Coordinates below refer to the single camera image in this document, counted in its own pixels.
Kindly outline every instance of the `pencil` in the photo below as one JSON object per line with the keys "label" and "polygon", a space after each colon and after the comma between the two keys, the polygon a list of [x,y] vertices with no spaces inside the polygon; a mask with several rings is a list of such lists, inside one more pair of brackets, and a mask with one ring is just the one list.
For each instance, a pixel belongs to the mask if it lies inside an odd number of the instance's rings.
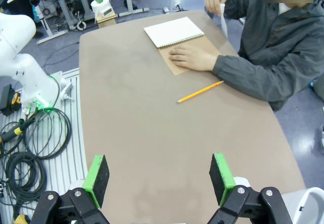
{"label": "pencil", "polygon": [[196,95],[201,94],[202,92],[205,92],[205,91],[207,91],[207,90],[209,90],[209,89],[211,89],[211,88],[214,88],[215,86],[220,85],[220,84],[223,83],[223,82],[224,82],[224,81],[219,81],[219,82],[216,82],[216,83],[214,83],[214,84],[212,84],[212,85],[210,85],[210,86],[207,86],[206,88],[203,88],[203,89],[201,89],[200,91],[197,91],[197,92],[195,92],[195,93],[192,93],[192,94],[189,95],[189,96],[186,96],[186,97],[180,99],[179,101],[177,101],[177,103],[180,103],[180,102],[186,101],[186,100],[188,100],[188,99],[190,99],[190,98],[192,98],[192,97],[194,97],[194,96],[196,96]]}

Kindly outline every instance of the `brown table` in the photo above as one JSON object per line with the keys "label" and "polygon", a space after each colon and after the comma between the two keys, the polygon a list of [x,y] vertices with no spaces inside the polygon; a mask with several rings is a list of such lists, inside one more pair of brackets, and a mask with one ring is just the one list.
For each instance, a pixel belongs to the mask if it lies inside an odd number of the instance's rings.
{"label": "brown table", "polygon": [[185,16],[223,55],[236,55],[203,11],[125,22],[80,39],[87,164],[94,155],[107,157],[102,211],[112,224],[207,223],[217,209],[208,174],[214,152],[257,191],[305,188],[267,102],[223,84],[176,103],[217,79],[196,71],[174,76],[143,28]]}

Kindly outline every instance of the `notebook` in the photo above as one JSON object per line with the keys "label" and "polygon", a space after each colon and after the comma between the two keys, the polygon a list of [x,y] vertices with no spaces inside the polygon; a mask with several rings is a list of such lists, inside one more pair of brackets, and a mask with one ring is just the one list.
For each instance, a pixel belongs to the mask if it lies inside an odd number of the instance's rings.
{"label": "notebook", "polygon": [[144,28],[144,30],[175,76],[188,71],[187,68],[176,66],[169,59],[169,51],[179,44],[199,47],[214,55],[220,54],[215,46],[205,36],[203,31],[200,30],[188,17],[149,26]]}

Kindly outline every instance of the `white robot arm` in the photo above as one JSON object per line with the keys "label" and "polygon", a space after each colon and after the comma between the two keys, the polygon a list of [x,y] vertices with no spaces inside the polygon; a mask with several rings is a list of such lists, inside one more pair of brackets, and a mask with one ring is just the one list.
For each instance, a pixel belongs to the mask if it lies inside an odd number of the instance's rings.
{"label": "white robot arm", "polygon": [[31,55],[19,54],[35,32],[35,23],[28,16],[0,13],[0,76],[22,84],[21,103],[26,114],[36,105],[53,106],[62,83],[46,75]]}

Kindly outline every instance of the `man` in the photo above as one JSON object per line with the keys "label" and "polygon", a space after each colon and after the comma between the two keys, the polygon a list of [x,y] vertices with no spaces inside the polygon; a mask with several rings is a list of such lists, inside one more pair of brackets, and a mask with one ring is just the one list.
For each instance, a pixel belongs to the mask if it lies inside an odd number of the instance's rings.
{"label": "man", "polygon": [[274,111],[324,72],[323,0],[205,0],[219,16],[220,3],[228,18],[246,17],[240,57],[215,57],[182,45],[170,52],[177,66],[212,71],[237,90],[268,101]]}

